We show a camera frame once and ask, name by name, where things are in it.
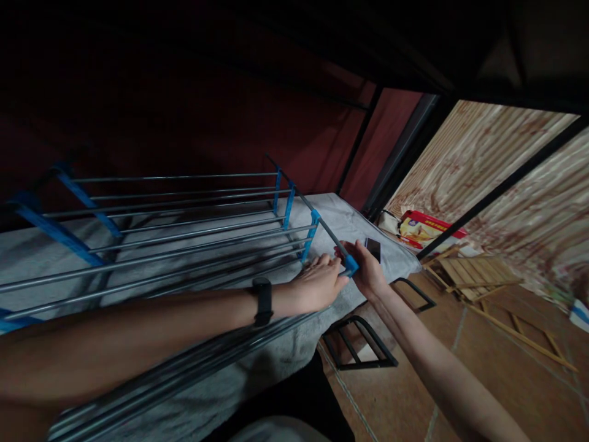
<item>wooden slat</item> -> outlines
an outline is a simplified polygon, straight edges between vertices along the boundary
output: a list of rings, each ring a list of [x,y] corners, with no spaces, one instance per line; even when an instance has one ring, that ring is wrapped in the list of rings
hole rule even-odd
[[[457,282],[461,282],[462,278],[460,277],[460,275],[456,272],[456,269],[453,267],[452,260],[449,259],[445,259],[440,261],[440,265],[444,268],[445,272],[448,274],[448,276],[450,276],[450,279],[452,280],[452,282],[454,283],[454,287],[456,287],[458,285]],[[460,292],[466,296],[466,298],[468,300],[475,300],[478,296],[479,293],[478,292],[474,292],[473,290],[470,289],[464,289],[464,290],[460,290]]]
[[[509,282],[521,282],[522,279],[518,278],[513,272],[505,265],[505,263],[499,258],[490,258],[489,264],[503,277],[504,281]]]
[[[550,359],[558,362],[560,365],[565,366],[566,368],[570,368],[572,371],[574,371],[575,373],[578,373],[579,371],[577,370],[577,368],[575,368],[574,365],[571,365],[567,360],[565,360],[564,358],[555,355],[554,353],[551,353],[550,351],[548,351],[547,349],[545,349],[544,347],[536,344],[534,341],[528,339],[526,336],[524,336],[521,333],[518,333],[517,331],[515,331],[513,328],[508,327],[507,325],[505,325],[504,323],[502,323],[500,320],[494,318],[493,316],[483,312],[482,310],[473,307],[473,306],[469,306],[469,308],[474,311],[476,314],[481,315],[482,317],[488,319],[489,321],[491,321],[493,324],[495,324],[497,327],[499,327],[500,329],[504,330],[505,332],[508,332],[510,335],[512,335],[513,337],[519,339],[520,341],[524,342],[525,344],[529,345],[530,347],[532,347],[534,350],[539,351],[540,353],[542,353],[543,355],[549,357]]]
[[[519,333],[521,333],[521,334],[523,334],[523,335],[525,336],[525,333],[523,332],[522,325],[520,324],[520,320],[519,320],[519,318],[518,318],[518,317],[517,317],[515,314],[513,314],[513,313],[511,313],[511,312],[509,312],[509,316],[511,317],[511,322],[513,322],[513,323],[514,323],[514,327],[515,327],[515,329],[516,329],[516,330],[517,330]]]
[[[462,285],[469,284],[469,287],[472,287],[472,291],[478,295],[484,295],[488,292],[485,287],[479,287],[480,283],[475,281],[474,278],[468,273],[468,270],[463,266],[463,262],[465,261],[464,258],[455,258],[455,259],[448,259],[450,265],[454,267],[456,273],[460,275],[462,278],[462,283],[457,283],[457,287],[461,287]]]
[[[547,333],[546,331],[544,332],[544,334],[546,335],[546,338],[548,339],[548,342],[550,343],[550,347],[552,347],[552,349],[554,350],[554,353],[556,353],[562,359],[564,359],[564,356],[561,353],[560,348],[558,348],[558,346],[556,345],[556,342],[555,342],[554,338],[552,337],[552,335],[550,333]]]
[[[425,270],[427,270],[427,272],[428,272],[429,274],[432,274],[432,275],[433,275],[433,276],[434,276],[434,277],[437,279],[437,281],[438,281],[440,284],[442,284],[442,287],[443,287],[443,288],[445,288],[445,289],[448,289],[448,288],[449,288],[448,284],[446,284],[446,282],[445,282],[445,281],[444,281],[444,280],[443,280],[443,279],[440,277],[440,275],[438,275],[438,274],[436,273],[436,271],[435,271],[435,270],[433,270],[433,269],[431,269],[431,268],[429,268],[429,267],[426,267],[426,268],[425,268]]]
[[[485,282],[497,282],[498,279],[489,271],[486,260],[471,259],[470,264]]]
[[[497,281],[497,282],[503,281],[504,280],[503,276],[500,273],[498,273],[493,266],[491,266],[491,264],[489,262],[490,259],[491,258],[478,258],[477,264],[480,267],[485,269],[485,272],[487,272],[491,276],[493,281]]]

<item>black smartwatch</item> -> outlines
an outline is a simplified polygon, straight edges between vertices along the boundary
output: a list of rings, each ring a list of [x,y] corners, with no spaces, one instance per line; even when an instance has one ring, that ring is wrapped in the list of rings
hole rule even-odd
[[[274,314],[272,311],[272,284],[267,278],[258,277],[252,281],[253,293],[258,297],[258,314],[253,323],[254,328],[260,328],[270,323]]]

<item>metal pole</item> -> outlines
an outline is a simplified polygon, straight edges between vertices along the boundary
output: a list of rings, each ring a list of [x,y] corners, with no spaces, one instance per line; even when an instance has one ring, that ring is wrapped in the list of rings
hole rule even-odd
[[[317,227],[316,225],[308,225],[308,226],[303,226],[303,227],[292,228],[289,230],[282,230],[282,228],[279,228],[279,229],[271,230],[271,231],[250,233],[248,235],[239,236],[237,238],[229,238],[229,239],[225,239],[223,241],[209,242],[207,244],[201,244],[199,246],[191,246],[191,247],[186,247],[183,249],[172,250],[170,252],[162,252],[162,253],[158,253],[155,255],[149,255],[146,257],[134,258],[134,259],[120,261],[120,262],[113,263],[113,264],[106,264],[106,265],[99,266],[99,267],[92,267],[92,268],[81,269],[81,270],[72,270],[72,271],[65,272],[65,273],[58,273],[56,275],[41,276],[41,277],[37,277],[37,278],[26,279],[24,281],[10,282],[8,284],[0,285],[0,293],[11,292],[13,290],[27,289],[30,287],[35,287],[37,285],[65,281],[66,279],[72,279],[72,278],[79,277],[79,276],[87,276],[90,274],[102,273],[102,272],[110,271],[110,270],[117,270],[117,269],[125,268],[128,266],[133,266],[133,265],[138,265],[138,264],[147,264],[150,262],[155,262],[155,261],[160,261],[160,260],[164,260],[164,259],[189,255],[189,254],[196,253],[196,252],[204,252],[205,250],[212,250],[212,249],[216,249],[219,247],[233,246],[236,244],[243,244],[245,242],[256,241],[258,239],[267,239],[267,238],[273,238],[275,236],[288,235],[290,233],[309,230],[309,229],[316,228],[316,227]]]
[[[107,195],[91,196],[92,201],[99,200],[127,200],[129,198],[151,198],[154,196],[198,195],[200,193],[244,192],[246,190],[271,190],[274,187],[241,187],[233,189],[192,190],[190,192],[143,193],[139,195]]]
[[[270,155],[266,154],[268,160],[270,160],[272,162],[272,164],[276,167],[280,167],[278,164],[276,164],[276,162],[270,157]],[[291,179],[284,173],[284,170],[282,170],[282,176],[287,180],[287,181],[291,181]],[[305,203],[305,205],[309,208],[309,210],[314,211],[315,208],[313,207],[313,204],[311,204],[309,202],[309,200],[307,198],[305,198],[305,196],[299,191],[299,189],[297,188],[297,186],[294,187],[297,196],[299,196],[299,198],[301,199],[301,201],[303,203]],[[327,225],[327,223],[325,221],[323,221],[323,218],[319,218],[319,223],[323,226],[323,228],[325,229],[325,231],[327,232],[327,234],[331,237],[331,239],[333,240],[333,242],[336,243],[337,248],[339,249],[340,252],[342,252],[342,255],[347,257],[349,255],[349,253],[347,252],[346,249],[344,249],[344,247],[342,246],[341,242],[339,242],[339,239],[337,238],[337,236],[331,231],[331,229],[329,228],[329,226]]]
[[[200,178],[234,178],[246,176],[271,176],[276,172],[252,173],[252,174],[226,174],[226,175],[178,175],[178,176],[160,176],[160,177],[103,177],[103,178],[76,178],[74,182],[121,182],[121,181],[149,181],[165,179],[200,179]]]
[[[358,129],[358,133],[356,134],[356,139],[354,140],[354,144],[352,145],[352,149],[350,150],[350,155],[345,162],[344,171],[342,172],[342,176],[339,179],[339,183],[337,185],[336,194],[339,194],[342,191],[342,187],[344,186],[345,179],[348,176],[348,172],[352,168],[352,164],[354,163],[354,159],[356,158],[356,154],[358,153],[358,149],[360,149],[360,145],[362,144],[362,139],[364,138],[364,134],[366,133],[366,129],[368,129],[368,125],[370,124],[370,119],[374,114],[374,109],[379,103],[380,95],[382,94],[383,86],[375,85],[374,93],[372,94],[372,99],[370,100],[370,105],[368,105],[368,110],[364,115],[364,119],[362,119],[362,124]]]
[[[253,200],[253,201],[238,201],[236,203],[225,203],[225,204],[212,204],[210,206],[199,206],[199,207],[186,207],[180,209],[168,209],[164,211],[148,211],[148,212],[129,212],[129,213],[122,213],[122,214],[112,214],[107,215],[109,218],[120,218],[126,216],[143,216],[143,215],[168,215],[171,214],[182,214],[186,212],[196,212],[203,209],[214,209],[216,207],[229,207],[229,206],[243,206],[245,204],[255,204],[255,203],[269,203],[272,200]]]
[[[157,207],[157,206],[174,206],[176,204],[192,204],[192,203],[203,203],[206,201],[216,201],[216,200],[231,200],[233,198],[245,198],[247,196],[258,196],[258,195],[270,195],[276,192],[276,190],[272,190],[270,192],[252,192],[252,193],[240,193],[238,195],[224,195],[224,196],[216,196],[212,198],[198,198],[196,200],[180,200],[180,201],[165,201],[162,203],[149,203],[149,204],[135,204],[134,206],[114,206],[114,207],[99,207],[97,209],[87,209],[81,211],[71,211],[71,212],[54,212],[44,214],[47,218],[58,218],[58,217],[65,217],[65,216],[80,216],[80,215],[89,215],[99,212],[120,212],[120,211],[127,211],[133,209],[143,209],[147,207]],[[290,192],[289,189],[279,190],[279,193]]]
[[[60,301],[54,301],[51,303],[47,303],[47,304],[41,304],[35,307],[30,307],[27,309],[22,309],[22,310],[18,310],[18,311],[14,311],[11,312],[9,314],[6,314],[3,317],[0,317],[0,319],[3,320],[14,320],[14,319],[20,319],[24,316],[28,316],[30,314],[35,314],[35,313],[41,313],[44,311],[49,311],[49,310],[55,310],[56,308],[59,307],[63,307],[65,305],[70,305],[70,304],[77,304],[77,303],[81,303],[84,301],[89,301],[89,300],[93,300],[96,298],[102,298],[106,295],[111,295],[113,293],[118,293],[118,292],[122,292],[124,290],[129,290],[129,289],[135,289],[137,287],[141,287],[143,285],[147,285],[147,284],[151,284],[154,282],[159,282],[159,281],[163,281],[165,279],[169,279],[171,277],[176,277],[176,276],[181,276],[184,275],[186,273],[192,273],[195,271],[199,271],[199,270],[204,270],[204,269],[208,269],[217,265],[222,265],[222,264],[229,264],[235,261],[239,261],[242,259],[246,259],[246,258],[252,258],[252,257],[257,257],[260,254],[264,254],[267,252],[272,252],[274,250],[279,250],[279,249],[284,249],[285,247],[291,247],[294,245],[298,245],[298,244],[303,244],[307,241],[310,241],[309,239],[305,238],[305,239],[300,239],[298,241],[294,241],[294,242],[287,242],[285,244],[280,244],[278,246],[274,246],[274,247],[269,247],[268,249],[263,249],[263,250],[256,250],[254,252],[249,252],[249,253],[245,253],[245,254],[239,254],[239,255],[235,255],[235,256],[230,256],[228,258],[225,259],[221,259],[221,260],[211,260],[208,261],[206,263],[200,263],[199,265],[196,265],[194,267],[189,267],[189,268],[185,268],[185,269],[181,269],[181,270],[177,270],[174,272],[170,272],[170,273],[166,273],[163,275],[158,275],[158,276],[152,276],[146,279],[141,279],[139,281],[134,281],[134,282],[128,282],[126,284],[122,284],[122,285],[117,285],[115,287],[111,287],[109,289],[104,289],[104,290],[98,290],[97,292],[93,292],[93,293],[87,293],[85,295],[80,295],[77,297],[72,297],[72,298],[67,298],[64,300],[60,300]],[[293,250],[289,250],[288,252],[282,253],[282,254],[278,254],[278,255],[273,255],[271,257],[267,257],[264,260],[255,262],[255,263],[248,263],[247,267],[252,266],[253,264],[259,264],[259,263],[263,263],[269,260],[273,260],[276,258],[282,258],[284,256],[290,255],[294,253]],[[232,272],[235,271],[235,269],[221,269],[219,271],[213,272],[213,273],[207,273],[204,278],[203,277],[199,277],[197,278],[197,281],[191,282],[191,285],[195,285],[198,284],[200,282],[207,282],[209,279],[215,279],[217,277],[219,277],[220,275],[226,274],[227,272]]]
[[[232,224],[232,225],[223,226],[223,227],[213,227],[213,228],[209,228],[209,229],[198,230],[195,232],[179,233],[177,235],[170,235],[170,236],[162,236],[161,238],[142,239],[141,241],[133,241],[133,242],[126,242],[124,244],[118,244],[118,245],[115,244],[113,246],[98,247],[97,249],[91,249],[90,253],[99,253],[99,252],[105,252],[107,250],[114,250],[114,249],[121,250],[121,249],[127,249],[129,247],[152,246],[154,244],[159,244],[162,242],[180,241],[181,239],[195,238],[197,236],[208,235],[209,233],[219,233],[219,232],[230,231],[230,230],[238,230],[238,229],[246,228],[246,227],[254,227],[254,226],[260,226],[260,225],[264,225],[264,224],[272,224],[272,223],[277,222],[281,218],[278,218],[278,219],[271,218],[271,219],[258,220],[258,221],[248,221],[248,222],[244,222],[244,223]]]
[[[589,115],[583,115],[577,120],[572,122],[566,129],[560,134],[555,136],[551,141],[548,142],[543,148],[538,150],[528,161],[523,163],[515,172],[507,177],[501,184],[495,187],[487,196],[475,204],[470,210],[460,217],[454,224],[448,227],[448,230],[442,232],[434,241],[428,244],[425,249],[417,254],[419,260],[425,258],[437,246],[442,244],[446,239],[456,233],[461,227],[472,220],[476,215],[480,214],[493,202],[495,202],[501,195],[517,184],[522,178],[528,173],[537,168],[545,160],[550,158],[552,154],[557,152],[562,146],[567,144],[570,140],[575,138],[581,131],[589,126]]]
[[[231,215],[231,216],[226,216],[226,217],[207,218],[207,219],[199,219],[199,220],[194,220],[194,221],[183,221],[183,222],[171,223],[171,224],[158,224],[155,226],[139,227],[139,228],[121,230],[121,233],[137,233],[140,231],[158,230],[158,229],[163,229],[163,228],[167,228],[167,227],[178,227],[178,226],[184,226],[184,225],[190,225],[190,224],[200,224],[200,223],[204,223],[204,222],[223,221],[223,220],[228,220],[228,219],[233,219],[233,218],[241,218],[241,217],[245,217],[245,216],[263,215],[263,214],[267,214],[267,213],[272,213],[272,211],[266,210],[266,211],[261,211],[261,212],[250,212],[250,213]]]
[[[315,317],[320,312],[294,318],[283,319],[266,327],[258,333],[247,335],[225,351],[222,355],[211,355],[196,368],[189,366],[161,384],[142,392],[135,397],[113,407],[105,413],[90,419],[88,422],[68,431],[52,442],[90,442],[105,433],[121,426],[130,419],[145,413],[157,404],[175,396],[181,390],[216,373],[218,370],[238,361],[243,356],[267,345],[298,325]]]

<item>metal rod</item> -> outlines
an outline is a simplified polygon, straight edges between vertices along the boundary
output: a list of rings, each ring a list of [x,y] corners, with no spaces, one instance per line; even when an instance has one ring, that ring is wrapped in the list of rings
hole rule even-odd
[[[302,244],[306,241],[308,241],[308,239],[302,239],[302,240],[296,241],[296,243]],[[232,263],[235,261],[240,261],[240,260],[246,259],[246,258],[256,257],[256,256],[259,256],[259,254],[271,252],[273,250],[283,249],[285,247],[291,247],[292,245],[294,245],[292,242],[288,242],[285,244],[280,244],[279,246],[270,247],[268,249],[256,250],[254,252],[234,255],[234,256],[230,256],[228,258],[221,259],[221,260],[211,260],[211,261],[208,261],[205,263],[200,263],[199,265],[192,266],[189,268],[177,270],[177,271],[174,271],[171,273],[166,273],[163,275],[152,276],[152,277],[149,277],[146,279],[141,279],[139,281],[128,282],[126,284],[117,285],[117,286],[111,287],[109,289],[98,290],[97,292],[87,293],[85,295],[80,295],[77,297],[67,298],[64,300],[54,301],[54,302],[47,303],[47,304],[41,304],[39,306],[30,307],[27,309],[13,311],[12,313],[2,317],[1,319],[14,320],[14,319],[22,318],[24,316],[29,316],[30,314],[41,313],[41,312],[49,311],[49,310],[55,310],[56,308],[63,307],[65,305],[77,304],[77,303],[89,301],[89,300],[92,300],[95,298],[102,298],[106,295],[111,295],[113,293],[123,292],[124,290],[135,289],[136,287],[141,287],[142,285],[147,285],[147,284],[151,284],[154,282],[163,281],[165,279],[169,279],[171,277],[176,277],[176,276],[181,276],[186,273],[192,273],[194,271],[204,270],[204,269],[208,269],[208,268],[215,267],[215,266],[222,265],[222,264],[229,264],[229,263]],[[282,258],[282,257],[290,255],[292,253],[295,253],[295,251],[289,250],[288,252],[268,257],[262,261],[255,262],[253,264],[259,264],[259,263],[263,263],[263,262],[266,262],[266,261],[269,261],[272,259]],[[221,269],[221,270],[219,270],[217,272],[213,272],[213,273],[207,273],[206,275],[204,275],[204,278],[203,277],[197,278],[198,281],[192,282],[191,285],[198,284],[199,282],[207,282],[209,279],[215,279],[215,278],[219,277],[219,275],[226,274],[227,272],[232,272],[232,271],[234,271],[234,269],[229,268],[229,269]]]
[[[139,195],[108,195],[108,196],[91,196],[93,201],[99,200],[126,200],[129,198],[149,198],[153,196],[175,196],[175,195],[197,195],[200,193],[224,193],[224,192],[243,192],[246,190],[269,190],[274,187],[241,187],[233,189],[215,189],[215,190],[192,190],[190,192],[166,192],[166,193],[142,193]]]
[[[297,261],[298,260],[292,260],[292,261],[289,261],[288,263],[274,266],[269,269],[257,271],[255,273],[241,276],[238,278],[234,278],[229,281],[222,282],[221,284],[217,284],[212,287],[205,288],[203,290],[218,290],[218,289],[223,289],[225,287],[230,287],[234,284],[239,284],[240,282],[247,281],[248,279],[280,270],[284,267],[292,265],[293,263],[296,263]],[[139,376],[131,379],[130,381],[124,383],[122,386],[117,387],[115,390],[110,391],[109,393],[103,395],[102,397],[98,398],[97,400],[89,402],[89,403],[84,404],[82,406],[76,407],[74,409],[70,409],[69,411],[66,411],[65,413],[63,413],[60,416],[59,421],[51,427],[51,433],[56,433],[56,432],[62,430],[63,428],[67,427],[71,422],[75,421],[79,417],[83,416],[84,414],[88,413],[89,411],[91,411],[91,410],[95,409],[97,406],[99,406],[100,402],[106,402],[106,401],[112,400],[111,398],[113,398],[113,397],[117,398],[121,395],[121,393],[128,392],[129,390],[131,390],[133,388],[141,387],[143,384],[145,384],[146,382],[150,381],[153,378],[160,378],[166,371],[169,371],[171,368],[175,368],[175,367],[177,367],[187,361],[190,361],[190,360],[192,360],[191,363],[192,363],[192,366],[194,366],[194,364],[199,363],[198,360],[194,360],[194,359],[196,359],[196,357],[198,357],[202,354],[210,354],[212,352],[212,349],[214,349],[215,346],[222,344],[225,340],[227,340],[227,338],[230,338],[230,339],[234,338],[234,336],[233,336],[234,332],[240,332],[240,330],[232,330],[232,331],[229,331],[229,332],[224,333],[222,335],[211,338],[208,341],[206,341],[205,343],[198,344],[195,347],[192,347],[191,349],[165,361],[164,363],[159,364],[158,366],[152,368],[151,370],[148,370],[145,373],[140,374]]]
[[[266,210],[266,211],[261,211],[261,212],[250,212],[250,213],[231,215],[231,216],[226,216],[226,217],[199,219],[199,220],[194,220],[194,221],[183,221],[183,222],[171,223],[171,224],[158,224],[155,226],[148,226],[148,227],[131,228],[131,229],[126,229],[126,230],[121,230],[121,233],[136,233],[136,232],[140,232],[140,231],[158,230],[158,229],[167,228],[167,227],[178,227],[178,226],[183,226],[183,225],[199,224],[199,223],[209,222],[209,221],[210,222],[222,221],[222,220],[241,218],[241,217],[251,216],[251,215],[263,215],[266,213],[272,213],[272,210]]]
[[[195,200],[163,201],[162,203],[135,204],[133,206],[98,207],[96,209],[86,209],[86,210],[79,210],[79,211],[54,212],[54,213],[44,214],[44,216],[47,218],[58,218],[58,217],[65,217],[65,216],[88,215],[88,214],[94,214],[94,213],[100,213],[100,212],[120,212],[120,211],[133,210],[133,209],[143,209],[143,208],[148,208],[148,207],[175,206],[177,204],[203,203],[206,201],[231,200],[233,198],[245,198],[247,196],[270,195],[275,192],[285,193],[285,192],[290,192],[290,189],[272,190],[272,191],[268,191],[268,192],[240,193],[238,195],[223,195],[223,196],[215,196],[215,197],[211,197],[211,198],[197,198]]]
[[[543,148],[538,150],[528,161],[517,168],[509,177],[505,178],[501,184],[495,187],[491,192],[484,196],[470,210],[462,215],[447,230],[443,231],[434,241],[429,243],[421,252],[417,254],[417,259],[421,260],[428,256],[437,246],[442,244],[446,239],[451,237],[460,228],[466,225],[475,216],[480,214],[488,206],[493,204],[501,195],[521,181],[528,173],[537,168],[546,161],[550,156],[561,149],[570,140],[575,138],[581,131],[589,126],[589,115],[583,115],[568,125],[560,134],[556,135]]]
[[[242,206],[244,204],[255,204],[255,203],[268,203],[272,200],[253,200],[253,201],[238,201],[236,203],[224,203],[224,204],[212,204],[210,206],[199,206],[199,207],[186,207],[180,209],[168,209],[168,210],[158,210],[158,211],[148,211],[148,212],[130,212],[130,213],[122,213],[122,214],[112,214],[107,215],[109,218],[120,218],[126,216],[142,216],[142,215],[169,215],[173,213],[186,213],[186,212],[196,212],[203,209],[214,209],[216,207],[229,207],[229,206]]]
[[[344,186],[345,179],[352,168],[352,164],[354,163],[354,159],[356,158],[356,154],[358,153],[358,149],[360,149],[360,145],[362,144],[362,140],[364,138],[364,134],[366,133],[366,129],[368,129],[368,125],[370,124],[370,120],[372,115],[374,114],[374,109],[379,103],[380,95],[382,94],[383,86],[377,84],[374,87],[374,93],[372,94],[372,98],[370,100],[370,105],[368,105],[368,110],[364,115],[364,119],[362,119],[362,124],[358,129],[358,133],[356,134],[356,139],[354,140],[354,144],[352,145],[352,149],[350,150],[350,155],[345,162],[344,170],[342,171],[342,176],[339,179],[339,183],[337,185],[336,194],[339,194],[342,191],[342,187]]]
[[[216,249],[218,247],[233,246],[236,244],[243,244],[245,242],[256,241],[258,239],[273,238],[275,236],[288,235],[299,231],[309,230],[316,228],[316,225],[308,225],[303,227],[296,227],[289,230],[282,230],[281,228],[271,231],[264,231],[258,233],[250,233],[236,238],[229,238],[223,241],[209,242],[207,244],[201,244],[199,246],[191,246],[183,249],[172,250],[170,252],[162,252],[155,255],[149,255],[141,258],[134,258],[130,260],[120,261],[113,264],[106,264],[99,267],[91,267],[81,270],[72,270],[65,273],[58,273],[55,275],[41,276],[32,279],[26,279],[24,281],[10,282],[8,284],[0,285],[0,293],[11,292],[13,290],[27,289],[35,287],[37,285],[49,284],[52,282],[65,281],[66,279],[72,279],[79,276],[87,276],[90,274],[102,273],[105,271],[121,269],[128,266],[146,264],[150,262],[160,261],[163,259],[179,257],[183,255],[189,255],[196,252],[204,252],[205,250]]]
[[[318,315],[319,312],[288,318],[278,321],[258,333],[247,335],[234,343],[231,348],[221,355],[213,354],[195,367],[188,367],[173,375],[161,384],[136,395],[129,400],[113,407],[105,413],[90,419],[88,422],[68,431],[52,442],[76,442],[84,440],[90,442],[105,433],[121,426],[130,419],[139,416],[157,404],[175,396],[178,392],[216,373],[222,368],[237,362],[243,356],[267,345],[286,332]]]
[[[129,247],[151,246],[154,244],[160,244],[162,242],[174,242],[174,241],[180,241],[181,239],[195,238],[197,236],[203,236],[203,235],[208,235],[208,234],[213,234],[213,233],[218,233],[218,232],[238,230],[241,228],[254,227],[254,226],[259,226],[259,225],[264,225],[264,224],[271,224],[271,223],[275,223],[276,221],[277,221],[276,218],[258,220],[258,221],[248,221],[248,222],[244,222],[244,223],[232,224],[232,225],[223,226],[223,227],[212,227],[212,228],[198,230],[198,231],[194,231],[194,232],[179,233],[177,235],[162,236],[161,238],[142,239],[141,241],[133,241],[133,242],[126,242],[126,243],[118,244],[118,245],[115,244],[113,246],[98,247],[97,249],[91,249],[90,252],[91,253],[99,253],[99,252],[105,252],[107,250],[114,250],[114,249],[120,250],[120,249],[128,249]]]
[[[110,181],[150,181],[165,179],[200,179],[200,178],[233,178],[245,176],[272,176],[276,172],[251,173],[251,174],[225,174],[225,175],[178,175],[178,176],[160,176],[160,177],[104,177],[104,178],[77,178],[74,182],[110,182]]]
[[[274,166],[276,166],[277,168],[279,168],[280,166],[270,157],[270,155],[266,154],[268,160],[270,160],[272,162],[272,164]],[[285,180],[287,181],[291,181],[291,179],[284,173],[284,170],[281,169],[282,172],[282,176],[285,178]],[[313,207],[313,204],[311,204],[309,202],[309,200],[307,198],[305,198],[305,196],[299,191],[299,188],[297,186],[294,187],[294,189],[296,190],[296,194],[300,197],[301,201],[303,203],[305,203],[305,205],[309,208],[309,210],[314,211],[315,208]],[[329,228],[329,226],[327,225],[327,223],[325,221],[323,221],[323,218],[319,218],[319,224],[321,224],[323,226],[323,228],[325,229],[325,231],[327,232],[327,234],[331,237],[331,239],[333,240],[333,242],[336,243],[337,248],[339,249],[340,252],[342,252],[343,256],[347,256],[349,253],[347,252],[347,250],[342,246],[342,243],[339,242],[339,239],[337,238],[337,236],[331,231],[331,229]]]

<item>black phone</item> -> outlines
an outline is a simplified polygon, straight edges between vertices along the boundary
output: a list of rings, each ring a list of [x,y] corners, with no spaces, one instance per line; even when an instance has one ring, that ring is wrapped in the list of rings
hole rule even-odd
[[[378,241],[373,240],[372,238],[366,238],[364,245],[372,254],[372,256],[378,259],[378,261],[380,262],[380,243]]]

